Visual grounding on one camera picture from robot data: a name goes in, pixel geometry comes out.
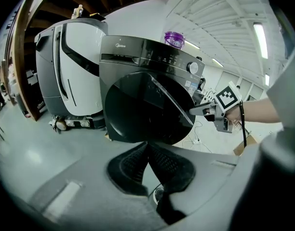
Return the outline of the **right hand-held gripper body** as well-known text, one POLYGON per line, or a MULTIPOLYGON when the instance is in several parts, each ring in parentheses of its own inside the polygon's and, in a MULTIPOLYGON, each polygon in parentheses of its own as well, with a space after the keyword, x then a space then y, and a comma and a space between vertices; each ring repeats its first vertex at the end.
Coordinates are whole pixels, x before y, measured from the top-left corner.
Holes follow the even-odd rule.
POLYGON ((208 121, 213 121, 216 130, 224 133, 232 133, 233 122, 226 117, 226 113, 234 106, 240 104, 242 95, 237 86, 230 81, 220 91, 213 94, 212 99, 207 102, 203 114, 208 121))

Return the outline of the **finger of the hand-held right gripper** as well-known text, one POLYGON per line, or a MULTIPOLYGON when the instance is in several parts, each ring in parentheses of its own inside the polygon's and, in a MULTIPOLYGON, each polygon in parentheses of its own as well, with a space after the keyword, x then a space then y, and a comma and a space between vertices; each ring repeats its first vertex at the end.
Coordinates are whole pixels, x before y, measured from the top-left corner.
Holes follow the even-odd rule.
POLYGON ((216 104, 214 102, 207 102, 200 104, 189 110, 189 113, 194 116, 209 116, 215 114, 216 104))

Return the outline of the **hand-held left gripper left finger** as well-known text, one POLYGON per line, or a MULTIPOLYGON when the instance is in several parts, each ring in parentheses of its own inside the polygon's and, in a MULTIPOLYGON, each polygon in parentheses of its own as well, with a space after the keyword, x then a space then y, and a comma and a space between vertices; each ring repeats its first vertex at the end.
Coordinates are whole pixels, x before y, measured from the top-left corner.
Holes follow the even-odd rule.
POLYGON ((112 158, 107 165, 110 181, 125 194, 147 194, 142 184, 144 171, 148 164, 147 142, 112 158))

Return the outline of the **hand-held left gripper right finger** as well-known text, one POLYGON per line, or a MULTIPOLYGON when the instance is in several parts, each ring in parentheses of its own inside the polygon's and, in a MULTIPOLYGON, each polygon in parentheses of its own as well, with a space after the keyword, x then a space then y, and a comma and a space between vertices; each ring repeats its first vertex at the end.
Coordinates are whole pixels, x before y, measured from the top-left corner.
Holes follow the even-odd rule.
POLYGON ((181 149, 164 143, 147 144, 148 163, 166 193, 183 192, 195 177, 195 166, 177 152, 181 149))

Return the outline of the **dark round washing machine door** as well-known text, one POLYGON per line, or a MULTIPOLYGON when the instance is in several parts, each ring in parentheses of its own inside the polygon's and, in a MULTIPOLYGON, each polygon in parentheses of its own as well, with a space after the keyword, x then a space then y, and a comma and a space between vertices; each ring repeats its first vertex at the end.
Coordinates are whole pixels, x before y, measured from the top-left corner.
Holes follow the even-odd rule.
POLYGON ((105 99, 108 136, 113 141, 176 144, 194 126, 194 101, 174 78, 138 72, 117 80, 105 99))

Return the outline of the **person's right forearm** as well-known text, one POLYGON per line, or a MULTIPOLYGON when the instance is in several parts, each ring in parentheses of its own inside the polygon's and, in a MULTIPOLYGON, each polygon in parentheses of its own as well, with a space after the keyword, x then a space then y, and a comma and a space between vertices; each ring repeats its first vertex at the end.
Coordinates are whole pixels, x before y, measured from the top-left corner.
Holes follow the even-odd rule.
POLYGON ((280 118, 269 98, 243 103, 244 120, 256 123, 279 123, 280 118))

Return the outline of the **dark grey washing machine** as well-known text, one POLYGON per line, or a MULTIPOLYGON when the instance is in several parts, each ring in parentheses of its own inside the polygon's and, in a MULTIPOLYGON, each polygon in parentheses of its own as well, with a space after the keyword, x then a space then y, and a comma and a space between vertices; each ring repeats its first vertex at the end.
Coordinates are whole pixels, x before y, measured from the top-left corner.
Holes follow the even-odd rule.
POLYGON ((103 111, 109 88, 120 78, 138 72, 174 78, 193 99, 204 67, 196 57, 161 42, 130 36, 104 36, 99 62, 103 111))

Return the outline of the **person's right hand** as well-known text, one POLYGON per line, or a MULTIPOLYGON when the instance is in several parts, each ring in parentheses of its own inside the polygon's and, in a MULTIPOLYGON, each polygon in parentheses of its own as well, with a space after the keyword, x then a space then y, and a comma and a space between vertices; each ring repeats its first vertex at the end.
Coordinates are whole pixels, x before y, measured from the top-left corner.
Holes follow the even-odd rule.
POLYGON ((231 121, 232 123, 240 122, 241 121, 241 111, 238 105, 230 108, 226 111, 226 118, 227 120, 231 121))

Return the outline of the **person's black shoe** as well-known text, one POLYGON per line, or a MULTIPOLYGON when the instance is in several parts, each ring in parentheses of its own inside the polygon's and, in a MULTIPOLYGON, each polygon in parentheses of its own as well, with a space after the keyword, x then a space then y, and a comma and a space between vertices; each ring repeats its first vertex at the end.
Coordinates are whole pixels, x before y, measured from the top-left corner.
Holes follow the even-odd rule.
POLYGON ((164 189, 163 188, 156 188, 153 191, 153 200, 155 202, 156 205, 158 205, 159 201, 162 199, 163 197, 163 193, 164 193, 164 189))

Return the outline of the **person's black trouser leg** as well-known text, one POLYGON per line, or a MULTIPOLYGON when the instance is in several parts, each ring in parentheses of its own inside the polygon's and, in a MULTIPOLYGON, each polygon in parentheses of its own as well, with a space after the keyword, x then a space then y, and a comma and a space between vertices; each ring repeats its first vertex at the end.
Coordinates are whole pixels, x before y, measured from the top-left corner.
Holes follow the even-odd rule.
POLYGON ((178 222, 179 220, 183 219, 186 217, 184 213, 182 213, 179 210, 175 210, 168 193, 164 193, 162 195, 162 198, 158 202, 157 206, 157 212, 160 215, 160 217, 168 224, 174 224, 178 222))

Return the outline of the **brown cardboard box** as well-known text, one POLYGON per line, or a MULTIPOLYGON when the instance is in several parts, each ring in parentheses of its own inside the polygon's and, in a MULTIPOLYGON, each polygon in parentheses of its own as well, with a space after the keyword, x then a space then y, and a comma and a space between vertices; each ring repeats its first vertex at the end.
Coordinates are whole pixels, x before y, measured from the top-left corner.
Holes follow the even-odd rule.
MULTIPOLYGON (((248 137, 246 137, 246 145, 252 145, 252 144, 257 144, 257 141, 255 140, 255 138, 252 135, 249 135, 248 137)), ((233 152, 236 156, 241 156, 244 151, 244 148, 245 147, 242 142, 233 150, 233 152)))

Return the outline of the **person's grey shirt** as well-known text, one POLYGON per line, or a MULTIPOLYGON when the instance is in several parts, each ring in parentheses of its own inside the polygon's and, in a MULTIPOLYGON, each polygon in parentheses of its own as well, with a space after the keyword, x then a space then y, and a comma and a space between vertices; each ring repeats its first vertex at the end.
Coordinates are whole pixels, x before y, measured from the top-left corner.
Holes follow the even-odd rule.
POLYGON ((295 48, 267 95, 282 125, 285 128, 295 128, 295 48))

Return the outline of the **purple plastic bucket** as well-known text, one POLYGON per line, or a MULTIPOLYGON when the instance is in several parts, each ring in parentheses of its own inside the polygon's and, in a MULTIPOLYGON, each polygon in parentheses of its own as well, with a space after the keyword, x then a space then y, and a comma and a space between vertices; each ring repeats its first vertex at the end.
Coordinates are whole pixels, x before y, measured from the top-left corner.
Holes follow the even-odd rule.
POLYGON ((185 44, 185 37, 177 32, 168 31, 165 32, 164 41, 165 44, 181 50, 185 44))

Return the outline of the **white grey cleaning robot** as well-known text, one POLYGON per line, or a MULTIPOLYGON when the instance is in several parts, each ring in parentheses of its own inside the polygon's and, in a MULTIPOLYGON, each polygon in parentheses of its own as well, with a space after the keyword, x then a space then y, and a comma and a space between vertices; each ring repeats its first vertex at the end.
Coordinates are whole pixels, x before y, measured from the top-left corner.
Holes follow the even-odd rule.
POLYGON ((68 19, 39 32, 35 38, 36 68, 51 127, 103 128, 99 61, 105 22, 68 19))

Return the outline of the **black equipment rack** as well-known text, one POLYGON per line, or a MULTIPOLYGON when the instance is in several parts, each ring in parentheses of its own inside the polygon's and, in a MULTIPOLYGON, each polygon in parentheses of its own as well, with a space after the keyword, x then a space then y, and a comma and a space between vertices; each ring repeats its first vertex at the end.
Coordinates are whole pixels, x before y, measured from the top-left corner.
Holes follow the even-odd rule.
POLYGON ((38 74, 37 72, 33 72, 32 70, 27 70, 26 76, 29 84, 29 89, 33 95, 33 98, 35 99, 37 108, 39 111, 41 111, 42 108, 45 106, 45 103, 40 90, 38 74))

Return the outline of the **wooden staircase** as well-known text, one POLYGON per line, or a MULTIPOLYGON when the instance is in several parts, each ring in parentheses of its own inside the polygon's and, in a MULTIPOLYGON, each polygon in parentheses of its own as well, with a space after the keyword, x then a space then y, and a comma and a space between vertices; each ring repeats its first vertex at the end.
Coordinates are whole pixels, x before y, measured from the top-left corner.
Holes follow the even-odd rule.
POLYGON ((5 50, 5 65, 14 66, 19 96, 24 107, 24 116, 37 121, 41 114, 37 95, 28 87, 26 70, 36 69, 36 46, 34 37, 56 22, 69 19, 72 9, 83 6, 86 16, 98 13, 108 15, 120 8, 146 0, 20 0, 16 9, 5 50))

